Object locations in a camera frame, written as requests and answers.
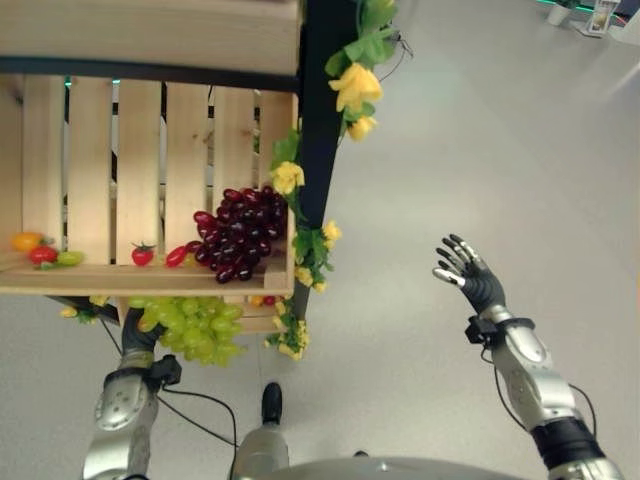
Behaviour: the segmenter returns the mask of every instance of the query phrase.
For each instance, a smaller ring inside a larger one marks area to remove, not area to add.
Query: grape bunch
[[[287,203],[273,188],[227,188],[216,216],[198,211],[193,215],[201,240],[186,245],[196,261],[215,272],[218,283],[237,278],[250,280],[262,257],[271,254],[271,243],[286,235]]]
[[[129,305],[144,308],[138,330],[149,332],[160,324],[167,330],[160,344],[173,352],[184,352],[187,361],[226,367],[230,357],[243,348],[232,342],[242,331],[236,322],[242,316],[238,305],[226,304],[220,297],[132,297]]]

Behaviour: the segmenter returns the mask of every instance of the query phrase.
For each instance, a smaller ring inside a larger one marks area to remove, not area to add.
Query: flower garland
[[[383,92],[373,74],[375,65],[386,62],[395,51],[390,37],[397,30],[389,27],[397,12],[394,0],[358,0],[356,28],[358,39],[333,54],[325,65],[332,77],[329,88],[338,92],[336,111],[342,112],[340,138],[347,132],[352,140],[360,141],[377,125],[373,118],[375,107]],[[331,220],[323,228],[306,225],[299,201],[299,190],[305,184],[304,171],[299,164],[300,132],[292,129],[286,138],[274,142],[271,178],[273,188],[289,204],[296,217],[296,235],[292,241],[295,251],[295,276],[306,287],[322,293],[327,288],[326,271],[333,271],[329,252],[342,231]],[[269,335],[265,346],[300,360],[310,339],[304,319],[293,313],[293,299],[276,303],[278,316],[274,325],[282,333]]]

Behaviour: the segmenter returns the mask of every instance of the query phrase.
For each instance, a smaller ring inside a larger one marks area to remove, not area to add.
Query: yellow tomato
[[[16,233],[11,237],[11,246],[20,252],[30,252],[42,241],[43,235],[34,232]]]

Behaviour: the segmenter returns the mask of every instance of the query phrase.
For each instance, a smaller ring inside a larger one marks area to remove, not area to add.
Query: green light
[[[538,3],[546,3],[547,5],[555,5],[556,2],[552,0],[536,0]],[[580,10],[581,12],[593,13],[593,8],[587,7],[585,5],[578,5],[576,10]]]

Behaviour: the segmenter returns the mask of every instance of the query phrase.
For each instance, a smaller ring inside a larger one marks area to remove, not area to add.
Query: wooden crate
[[[71,83],[65,129],[63,77],[0,76],[0,293],[242,299],[293,291],[292,214],[287,240],[274,245],[277,253],[263,259],[263,271],[248,282],[220,285],[204,268],[141,268],[130,258],[132,243],[158,245],[162,253],[197,239],[194,211],[214,209],[224,188],[268,181],[272,142],[294,121],[292,94],[261,92],[256,155],[253,90],[214,87],[211,121],[208,86],[168,84],[165,145],[160,82],[121,80],[113,131],[112,80],[73,77]],[[115,182],[112,143],[118,150]],[[161,186],[159,159],[165,149],[166,186]],[[11,234],[29,230],[52,237],[59,248],[83,251],[85,264],[35,270],[8,245]]]
[[[295,75],[299,0],[0,0],[0,56]]]

